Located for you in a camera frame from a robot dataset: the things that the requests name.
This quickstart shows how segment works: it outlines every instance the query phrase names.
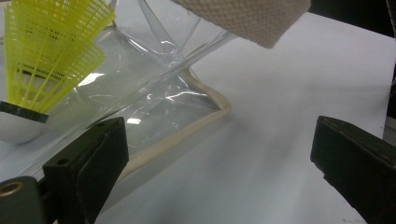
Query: clear plastic bag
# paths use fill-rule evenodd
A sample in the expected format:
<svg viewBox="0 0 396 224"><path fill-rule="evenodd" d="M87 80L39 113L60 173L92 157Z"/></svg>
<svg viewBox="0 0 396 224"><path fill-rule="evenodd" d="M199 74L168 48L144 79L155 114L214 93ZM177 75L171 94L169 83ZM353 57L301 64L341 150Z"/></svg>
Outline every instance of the clear plastic bag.
<svg viewBox="0 0 396 224"><path fill-rule="evenodd" d="M106 61L51 109L35 140L0 142L0 181L41 177L45 161L94 123L113 117L125 118L131 160L140 158L127 175L230 110L225 98L191 74L190 65L234 35L171 1L109 4L117 18L96 39ZM4 71L2 50L0 57Z"/></svg>

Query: dark background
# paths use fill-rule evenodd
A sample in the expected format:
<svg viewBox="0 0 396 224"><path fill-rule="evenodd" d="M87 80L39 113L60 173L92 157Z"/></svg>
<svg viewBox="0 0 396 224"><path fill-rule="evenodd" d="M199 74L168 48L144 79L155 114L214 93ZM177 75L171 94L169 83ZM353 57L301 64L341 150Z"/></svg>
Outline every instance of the dark background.
<svg viewBox="0 0 396 224"><path fill-rule="evenodd" d="M309 11L394 37L386 0L311 0Z"/></svg>

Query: white surface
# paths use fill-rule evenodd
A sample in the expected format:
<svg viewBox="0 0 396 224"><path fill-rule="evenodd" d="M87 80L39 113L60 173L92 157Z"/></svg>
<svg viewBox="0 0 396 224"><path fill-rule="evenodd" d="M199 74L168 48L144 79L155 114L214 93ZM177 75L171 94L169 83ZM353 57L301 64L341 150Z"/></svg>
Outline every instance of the white surface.
<svg viewBox="0 0 396 224"><path fill-rule="evenodd" d="M193 66L229 119L116 186L97 223L364 223L309 153L318 115L382 135L394 62L393 39L312 14L274 49L232 41Z"/></svg>
<svg viewBox="0 0 396 224"><path fill-rule="evenodd" d="M21 144L37 137L46 124L0 112L0 141Z"/></svg>

